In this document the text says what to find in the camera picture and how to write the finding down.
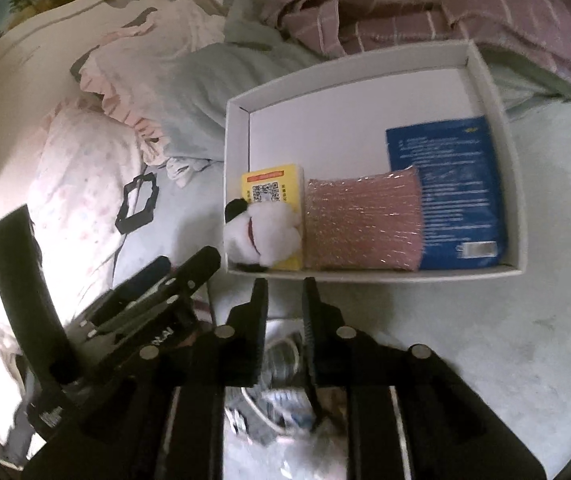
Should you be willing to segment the pink sparkly scrub sponge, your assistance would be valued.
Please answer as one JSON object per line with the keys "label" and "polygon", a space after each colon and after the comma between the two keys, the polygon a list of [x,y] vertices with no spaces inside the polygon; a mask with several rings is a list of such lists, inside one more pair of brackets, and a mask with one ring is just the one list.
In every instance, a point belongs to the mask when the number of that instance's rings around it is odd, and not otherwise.
{"label": "pink sparkly scrub sponge", "polygon": [[417,272],[423,230],[415,167],[306,184],[304,254],[310,270]]}

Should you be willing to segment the grey fleece blanket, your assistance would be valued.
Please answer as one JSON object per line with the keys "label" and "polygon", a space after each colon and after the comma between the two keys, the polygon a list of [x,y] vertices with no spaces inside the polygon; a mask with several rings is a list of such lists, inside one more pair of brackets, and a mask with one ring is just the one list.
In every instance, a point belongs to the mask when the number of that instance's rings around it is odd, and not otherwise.
{"label": "grey fleece blanket", "polygon": [[[266,0],[224,0],[224,38],[192,53],[186,70],[197,122],[217,126],[224,135],[228,102],[239,94],[287,74],[333,58],[308,49],[285,32],[265,23]],[[500,81],[521,74],[555,93],[571,96],[571,84],[509,51],[479,47]]]}

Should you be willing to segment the dark blue printed packet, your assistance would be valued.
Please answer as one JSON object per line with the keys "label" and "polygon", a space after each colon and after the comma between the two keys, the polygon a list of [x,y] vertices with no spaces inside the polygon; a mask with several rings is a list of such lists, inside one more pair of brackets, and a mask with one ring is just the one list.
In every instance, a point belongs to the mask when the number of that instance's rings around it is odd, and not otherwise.
{"label": "dark blue printed packet", "polygon": [[422,271],[497,266],[507,244],[501,181],[484,116],[386,131],[391,169],[421,185]]}

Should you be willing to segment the grey plaid slipper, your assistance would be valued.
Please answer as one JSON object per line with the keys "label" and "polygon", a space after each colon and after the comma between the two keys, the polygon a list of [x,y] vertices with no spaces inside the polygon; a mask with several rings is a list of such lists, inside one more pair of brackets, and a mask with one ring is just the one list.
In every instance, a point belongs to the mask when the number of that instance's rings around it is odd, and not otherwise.
{"label": "grey plaid slipper", "polygon": [[316,430],[325,412],[311,385],[301,334],[267,342],[257,382],[229,388],[224,414],[234,434],[262,446]]}

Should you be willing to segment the pink ruffled pillow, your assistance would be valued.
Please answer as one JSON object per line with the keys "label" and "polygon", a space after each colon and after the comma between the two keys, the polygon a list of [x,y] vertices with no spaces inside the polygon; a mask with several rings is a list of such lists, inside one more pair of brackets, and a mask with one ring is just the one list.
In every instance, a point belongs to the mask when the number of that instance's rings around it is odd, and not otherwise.
{"label": "pink ruffled pillow", "polygon": [[142,23],[106,35],[80,66],[80,88],[101,96],[103,112],[136,131],[148,164],[222,159],[223,133],[197,122],[200,92],[186,70],[192,53],[220,44],[223,25],[193,0],[167,2]]}

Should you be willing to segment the white bed headboard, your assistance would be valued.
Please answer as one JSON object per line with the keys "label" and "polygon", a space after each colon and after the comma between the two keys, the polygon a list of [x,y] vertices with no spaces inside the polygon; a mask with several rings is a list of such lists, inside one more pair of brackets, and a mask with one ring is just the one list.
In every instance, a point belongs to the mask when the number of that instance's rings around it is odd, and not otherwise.
{"label": "white bed headboard", "polygon": [[44,144],[39,122],[72,94],[68,73],[88,15],[130,0],[75,0],[35,15],[0,38],[0,211],[23,203]]}

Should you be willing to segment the white cardboard box tray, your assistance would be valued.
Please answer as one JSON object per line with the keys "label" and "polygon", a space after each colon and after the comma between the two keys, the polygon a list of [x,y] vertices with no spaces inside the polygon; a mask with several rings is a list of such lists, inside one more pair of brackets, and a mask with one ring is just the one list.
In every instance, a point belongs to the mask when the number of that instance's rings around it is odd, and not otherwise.
{"label": "white cardboard box tray", "polygon": [[527,224],[517,149],[491,72],[472,41],[406,44],[346,56],[272,80],[227,104],[224,200],[243,174],[295,164],[307,179],[389,170],[385,133],[420,122],[484,116],[497,156],[507,247],[497,266],[444,271],[280,271],[277,280],[437,283],[525,272]]}

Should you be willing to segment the white floral pillow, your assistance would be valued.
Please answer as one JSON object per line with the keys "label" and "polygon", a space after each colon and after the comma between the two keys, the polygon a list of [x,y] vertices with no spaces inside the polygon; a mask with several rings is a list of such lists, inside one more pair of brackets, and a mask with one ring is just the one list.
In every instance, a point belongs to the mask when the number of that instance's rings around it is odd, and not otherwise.
{"label": "white floral pillow", "polygon": [[46,287],[68,324],[112,284],[124,239],[116,217],[143,153],[136,130],[85,100],[62,103],[41,131],[46,143],[25,200]]}

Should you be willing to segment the yellow sponge pack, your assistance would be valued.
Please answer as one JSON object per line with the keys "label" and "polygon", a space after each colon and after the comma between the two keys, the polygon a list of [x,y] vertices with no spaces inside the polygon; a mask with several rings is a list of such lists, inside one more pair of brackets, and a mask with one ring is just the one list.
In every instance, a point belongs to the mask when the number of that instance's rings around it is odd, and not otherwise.
{"label": "yellow sponge pack", "polygon": [[[284,202],[290,204],[301,218],[302,237],[303,227],[303,170],[290,164],[246,172],[242,177],[243,198],[249,203]],[[293,257],[268,268],[277,271],[299,271],[303,268],[303,248]]]}

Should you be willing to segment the purple striped blanket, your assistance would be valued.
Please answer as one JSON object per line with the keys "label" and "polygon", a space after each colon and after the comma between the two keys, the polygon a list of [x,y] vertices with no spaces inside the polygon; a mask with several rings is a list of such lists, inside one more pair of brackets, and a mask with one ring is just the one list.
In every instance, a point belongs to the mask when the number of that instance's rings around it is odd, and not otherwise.
{"label": "purple striped blanket", "polygon": [[266,0],[261,18],[327,58],[471,40],[571,84],[571,0]]}

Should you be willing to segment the white plush dog toy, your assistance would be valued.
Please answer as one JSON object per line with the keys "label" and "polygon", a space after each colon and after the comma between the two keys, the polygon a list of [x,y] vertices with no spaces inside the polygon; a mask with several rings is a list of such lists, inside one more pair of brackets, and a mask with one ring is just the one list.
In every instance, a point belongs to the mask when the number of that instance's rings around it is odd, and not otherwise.
{"label": "white plush dog toy", "polygon": [[224,208],[223,248],[234,264],[272,268],[301,251],[300,226],[299,214],[288,203],[236,198]]}

